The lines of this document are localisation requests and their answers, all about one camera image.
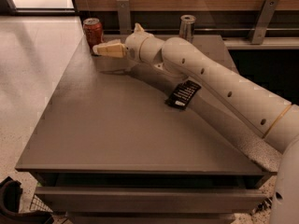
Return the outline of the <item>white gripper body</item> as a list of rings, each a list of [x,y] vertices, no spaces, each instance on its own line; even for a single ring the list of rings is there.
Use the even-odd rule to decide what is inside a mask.
[[[152,38],[153,35],[147,32],[133,32],[125,39],[126,53],[129,59],[139,62],[140,50],[143,43]]]

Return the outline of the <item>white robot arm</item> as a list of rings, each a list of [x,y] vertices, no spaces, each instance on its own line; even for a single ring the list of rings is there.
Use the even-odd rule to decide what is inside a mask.
[[[124,42],[93,46],[97,55],[147,63],[170,77],[191,77],[208,89],[266,143],[282,153],[270,224],[299,223],[299,106],[209,59],[180,37],[165,41],[140,24]]]

